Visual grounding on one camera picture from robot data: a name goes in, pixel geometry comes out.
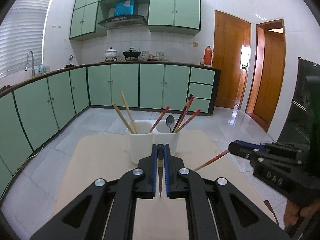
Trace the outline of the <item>right hand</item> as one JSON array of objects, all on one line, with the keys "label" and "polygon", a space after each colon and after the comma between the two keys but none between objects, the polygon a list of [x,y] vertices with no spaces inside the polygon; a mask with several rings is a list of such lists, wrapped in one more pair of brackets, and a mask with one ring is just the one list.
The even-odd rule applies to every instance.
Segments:
[{"label": "right hand", "polygon": [[304,208],[300,208],[297,204],[291,202],[290,200],[286,203],[285,213],[284,213],[284,225],[291,226],[295,225],[299,217],[309,217],[313,216],[320,209],[320,200],[316,199],[314,202]]}]

